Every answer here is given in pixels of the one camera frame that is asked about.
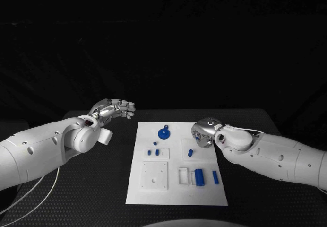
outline robotic hand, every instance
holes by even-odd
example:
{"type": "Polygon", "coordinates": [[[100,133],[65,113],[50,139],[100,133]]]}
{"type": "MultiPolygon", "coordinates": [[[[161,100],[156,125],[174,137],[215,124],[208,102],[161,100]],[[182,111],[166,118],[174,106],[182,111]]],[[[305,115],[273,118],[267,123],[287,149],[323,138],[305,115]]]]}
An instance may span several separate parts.
{"type": "Polygon", "coordinates": [[[250,134],[250,129],[225,125],[205,118],[192,127],[192,135],[202,148],[214,140],[230,162],[270,178],[309,184],[327,190],[327,155],[297,141],[276,135],[250,134]]]}
{"type": "Polygon", "coordinates": [[[0,142],[0,190],[48,174],[89,152],[97,141],[109,144],[113,132],[103,128],[114,117],[132,118],[135,103],[104,99],[89,115],[45,124],[0,142]]]}

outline hole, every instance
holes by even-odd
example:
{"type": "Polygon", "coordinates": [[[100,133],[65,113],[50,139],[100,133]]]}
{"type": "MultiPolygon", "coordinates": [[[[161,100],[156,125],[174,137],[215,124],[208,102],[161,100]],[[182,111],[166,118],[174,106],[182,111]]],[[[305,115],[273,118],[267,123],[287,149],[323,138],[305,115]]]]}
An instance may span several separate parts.
{"type": "Polygon", "coordinates": [[[29,147],[29,148],[28,148],[28,152],[29,152],[31,155],[34,154],[34,151],[35,151],[34,148],[29,147]]]}
{"type": "Polygon", "coordinates": [[[54,142],[55,145],[58,144],[58,139],[57,139],[57,137],[53,137],[53,142],[54,142]]]}

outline dark fabric tablecloth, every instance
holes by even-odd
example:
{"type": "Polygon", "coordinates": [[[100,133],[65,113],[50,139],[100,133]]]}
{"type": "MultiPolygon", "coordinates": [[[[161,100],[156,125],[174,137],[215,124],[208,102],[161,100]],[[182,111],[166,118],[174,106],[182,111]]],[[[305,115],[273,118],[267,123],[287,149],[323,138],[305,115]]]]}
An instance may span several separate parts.
{"type": "MultiPolygon", "coordinates": [[[[65,118],[89,111],[71,111],[65,118]]],[[[279,135],[261,109],[138,110],[132,120],[116,118],[106,126],[114,132],[110,144],[61,167],[54,192],[38,210],[12,226],[143,226],[184,218],[218,219],[254,226],[327,226],[327,201],[312,186],[282,182],[227,161],[217,147],[230,206],[126,205],[139,122],[197,122],[212,116],[233,126],[279,135]]],[[[24,216],[45,198],[57,171],[48,174],[31,195],[8,212],[2,224],[24,216]]],[[[37,180],[27,183],[21,198],[37,180]]]]}

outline black background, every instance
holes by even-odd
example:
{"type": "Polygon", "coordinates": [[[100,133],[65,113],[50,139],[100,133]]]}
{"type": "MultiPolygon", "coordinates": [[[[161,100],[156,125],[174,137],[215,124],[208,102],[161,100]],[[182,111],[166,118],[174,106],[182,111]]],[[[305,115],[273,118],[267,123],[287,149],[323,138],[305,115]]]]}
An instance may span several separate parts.
{"type": "Polygon", "coordinates": [[[327,149],[326,0],[0,10],[4,120],[35,127],[104,98],[138,109],[263,108],[284,136],[327,149]]]}

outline blue battery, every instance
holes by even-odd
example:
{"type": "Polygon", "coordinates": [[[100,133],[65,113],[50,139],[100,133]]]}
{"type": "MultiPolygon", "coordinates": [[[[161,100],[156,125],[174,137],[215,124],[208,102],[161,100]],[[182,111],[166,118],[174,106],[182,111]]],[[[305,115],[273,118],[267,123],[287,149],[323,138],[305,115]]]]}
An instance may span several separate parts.
{"type": "Polygon", "coordinates": [[[217,171],[214,171],[214,179],[215,179],[215,184],[220,184],[217,171]]]}
{"type": "Polygon", "coordinates": [[[192,157],[194,155],[194,150],[189,150],[189,157],[192,157]]]}
{"type": "Polygon", "coordinates": [[[202,186],[205,186],[205,178],[204,178],[202,169],[197,169],[195,174],[197,174],[197,186],[202,187],[202,186]]]}

